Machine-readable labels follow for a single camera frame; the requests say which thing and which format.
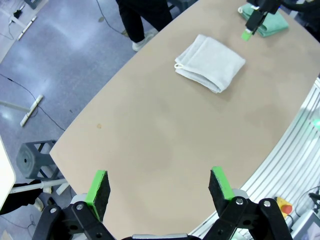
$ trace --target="folded towel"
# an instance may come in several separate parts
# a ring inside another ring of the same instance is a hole
[[[175,62],[178,74],[221,93],[246,61],[217,40],[200,34]]]
[[[244,17],[244,19],[248,20],[251,14],[254,12],[254,9],[251,8],[251,4],[247,3],[241,7],[239,7],[238,12]],[[276,34],[284,29],[289,27],[287,21],[284,17],[277,11],[274,15],[268,13],[265,17],[262,25],[258,28],[258,33],[262,37],[268,37],[273,34]]]

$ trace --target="yellow object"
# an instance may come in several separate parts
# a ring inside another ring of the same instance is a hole
[[[283,198],[281,197],[276,197],[276,203],[278,204],[280,210],[282,209],[283,206],[292,206],[292,204],[286,200],[284,200]],[[286,216],[288,216],[287,213],[284,213],[283,211],[281,211],[282,215],[284,218],[286,218]]]

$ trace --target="green towel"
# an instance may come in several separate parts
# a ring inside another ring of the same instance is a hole
[[[247,3],[242,7],[241,15],[248,20],[254,10],[251,8],[251,4]],[[268,13],[265,17],[262,25],[258,28],[258,32],[262,37],[268,37],[273,34],[276,34],[284,29],[289,27],[287,21],[284,17],[277,11],[275,15]]]

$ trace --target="white towel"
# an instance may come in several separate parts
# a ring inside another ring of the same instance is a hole
[[[214,93],[221,93],[246,60],[217,40],[199,34],[175,62],[178,74],[204,85]]]

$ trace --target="beige table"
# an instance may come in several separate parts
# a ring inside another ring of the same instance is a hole
[[[210,168],[241,187],[277,144],[310,91],[320,46],[290,28],[245,42],[238,0],[200,0],[137,53],[93,98],[51,151],[77,193],[109,174],[104,216],[121,239],[188,233],[213,211]],[[175,73],[175,57],[204,34],[246,59],[229,88],[212,93]]]

